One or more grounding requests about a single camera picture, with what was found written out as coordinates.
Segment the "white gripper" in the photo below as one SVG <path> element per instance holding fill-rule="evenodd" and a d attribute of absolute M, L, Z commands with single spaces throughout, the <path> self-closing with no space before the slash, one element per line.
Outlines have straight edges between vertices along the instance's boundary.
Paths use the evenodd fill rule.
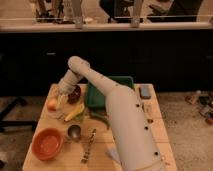
<path fill-rule="evenodd" d="M 57 109 L 61 108 L 64 103 L 64 99 L 65 104 L 70 104 L 69 95 L 65 94 L 71 94 L 75 90 L 76 85 L 81 79 L 81 75 L 76 74 L 71 70 L 68 70 L 65 75 L 60 79 L 58 83 L 58 90 L 60 95 L 58 96 Z"/>

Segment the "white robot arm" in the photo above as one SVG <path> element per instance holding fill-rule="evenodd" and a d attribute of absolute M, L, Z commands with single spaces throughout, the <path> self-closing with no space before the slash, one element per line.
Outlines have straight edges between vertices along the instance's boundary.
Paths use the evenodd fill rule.
<path fill-rule="evenodd" d="M 166 171 L 135 91 L 93 70 L 86 60 L 78 56 L 68 59 L 68 67 L 59 81 L 59 94 L 71 94 L 78 82 L 85 77 L 105 96 L 105 109 L 122 169 Z"/>

